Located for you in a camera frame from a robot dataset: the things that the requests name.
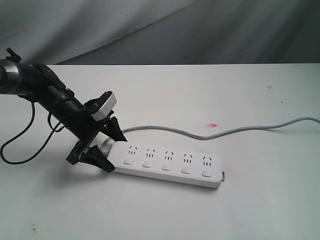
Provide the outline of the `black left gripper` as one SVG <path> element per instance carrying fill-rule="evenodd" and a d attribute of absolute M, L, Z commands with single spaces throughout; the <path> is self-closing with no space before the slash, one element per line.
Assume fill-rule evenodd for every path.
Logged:
<path fill-rule="evenodd" d="M 115 170 L 115 166 L 104 156 L 97 145 L 90 147 L 90 144 L 100 132 L 115 142 L 126 142 L 127 139 L 119 126 L 118 119 L 115 116 L 111 117 L 113 110 L 101 121 L 93 119 L 90 106 L 94 100 L 86 102 L 84 109 L 73 114 L 70 117 L 71 122 L 65 125 L 78 138 L 78 142 L 66 160 L 72 165 L 84 163 L 111 173 Z"/>

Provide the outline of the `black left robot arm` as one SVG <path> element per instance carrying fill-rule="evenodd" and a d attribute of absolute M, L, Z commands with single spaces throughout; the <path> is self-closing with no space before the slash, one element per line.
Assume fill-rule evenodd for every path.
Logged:
<path fill-rule="evenodd" d="M 99 147 L 90 145 L 98 133 L 116 142 L 126 141 L 117 118 L 113 116 L 117 103 L 114 93 L 105 91 L 100 97 L 82 104 L 47 65 L 24 64 L 11 48 L 6 51 L 9 55 L 0 61 L 0 93 L 23 98 L 31 103 L 32 108 L 39 103 L 48 111 L 48 122 L 55 117 L 77 137 L 77 143 L 66 158 L 70 164 L 85 163 L 113 172 L 114 165 Z"/>

